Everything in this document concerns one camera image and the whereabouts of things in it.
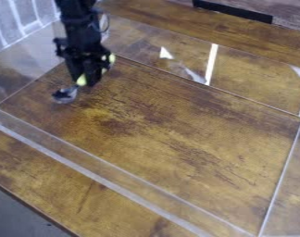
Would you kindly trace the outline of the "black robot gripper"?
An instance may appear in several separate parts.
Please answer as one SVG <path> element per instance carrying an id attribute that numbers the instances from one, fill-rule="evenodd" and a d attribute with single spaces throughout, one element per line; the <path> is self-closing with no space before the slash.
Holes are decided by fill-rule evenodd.
<path id="1" fill-rule="evenodd" d="M 113 53 L 102 44 L 109 27 L 102 27 L 101 19 L 98 15 L 62 16 L 65 36 L 54 39 L 57 55 L 65 59 L 73 81 L 85 71 L 90 87 L 101 81 L 113 64 Z"/>

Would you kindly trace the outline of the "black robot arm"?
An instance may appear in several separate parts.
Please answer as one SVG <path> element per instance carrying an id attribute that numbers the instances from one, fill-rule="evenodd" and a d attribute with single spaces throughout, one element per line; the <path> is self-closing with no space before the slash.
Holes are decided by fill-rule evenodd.
<path id="1" fill-rule="evenodd" d="M 66 36 L 57 37 L 57 55 L 65 59 L 74 82 L 85 77 L 84 84 L 93 87 L 110 69 L 112 52 L 102 45 L 97 0 L 56 0 Z"/>

